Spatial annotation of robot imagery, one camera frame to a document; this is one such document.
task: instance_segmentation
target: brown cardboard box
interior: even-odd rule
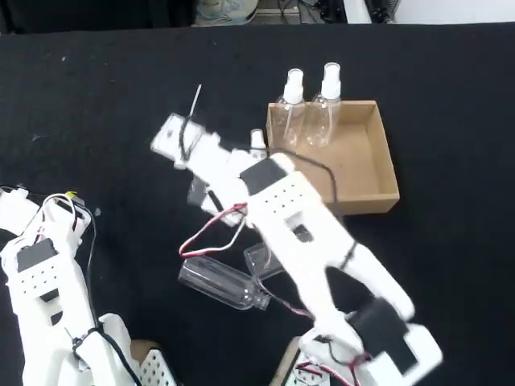
[[[338,207],[333,208],[331,181],[319,167],[294,159],[332,209],[345,215],[385,213],[399,200],[399,190],[379,108],[375,101],[342,101],[340,121],[329,146],[310,146],[303,139],[294,150],[330,167],[336,177]],[[309,114],[311,104],[307,104]],[[268,107],[269,146],[283,147],[283,133],[274,133],[275,104]]]

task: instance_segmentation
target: white spray nozzle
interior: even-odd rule
[[[252,147],[250,150],[250,155],[252,155],[254,158],[266,158],[266,150],[264,150],[266,148],[265,135],[263,134],[263,130],[254,129],[250,132],[250,147]]]
[[[303,72],[298,68],[292,68],[288,72],[288,81],[284,86],[284,100],[292,105],[297,105],[302,102],[304,88],[303,88]]]
[[[340,97],[340,65],[338,63],[327,63],[323,66],[322,97],[336,99]]]

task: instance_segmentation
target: black table surface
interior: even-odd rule
[[[286,71],[342,66],[342,97],[376,100],[401,200],[385,215],[347,218],[416,305],[445,355],[421,384],[493,384],[513,375],[512,192],[515,25],[302,26],[117,31],[0,38],[0,182],[74,190],[99,207],[93,298],[136,339],[153,339],[186,385],[268,384],[309,322],[279,305],[237,311],[180,285],[177,248],[208,218],[186,205],[189,172],[150,152],[171,112],[247,142]],[[219,244],[214,227],[199,243]],[[90,236],[77,259],[86,258]],[[243,269],[246,231],[219,258]],[[328,272],[335,302],[365,291]],[[285,276],[270,286],[297,299]],[[0,377],[21,384],[23,352],[0,289]]]

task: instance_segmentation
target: white robotic arm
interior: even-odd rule
[[[311,362],[328,365],[351,379],[346,366],[329,355],[328,345],[318,341],[319,337],[337,343],[341,358],[348,360],[373,351],[369,352],[371,360],[356,370],[363,386],[410,386],[441,362],[441,351],[427,329],[406,325],[414,315],[414,305],[406,292],[377,258],[348,234],[287,156],[274,154],[257,160],[243,150],[223,149],[219,136],[175,114],[161,128],[151,148],[175,161],[175,167],[188,168],[209,186],[218,207],[202,207],[210,207],[212,214],[235,203],[247,203],[247,225],[262,235],[315,317],[313,330],[300,342]],[[228,224],[235,224],[243,215],[232,216],[235,218]],[[303,243],[297,238],[293,230],[299,225],[309,231],[312,241]],[[377,300],[352,317],[338,311],[325,275],[328,266],[362,282]],[[383,332],[395,332],[397,342],[381,341],[381,336],[374,334],[379,325],[385,324],[384,318],[389,318],[386,325],[391,331],[386,328]],[[406,348],[410,351],[407,355],[403,352]]]
[[[18,316],[27,386],[129,386],[133,378],[113,348],[95,331],[88,292],[75,261],[91,218],[66,195],[39,205],[24,189],[0,189],[0,228],[18,237],[0,252]],[[114,314],[100,318],[103,331],[130,358],[130,337]]]

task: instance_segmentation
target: bottle cap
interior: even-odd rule
[[[263,130],[254,129],[250,131],[250,147],[266,147]]]
[[[323,66],[322,97],[336,99],[340,97],[340,65],[338,63],[327,63]]]
[[[288,81],[284,86],[284,100],[291,104],[297,105],[302,102],[304,88],[303,88],[303,72],[298,68],[292,68],[288,72]]]

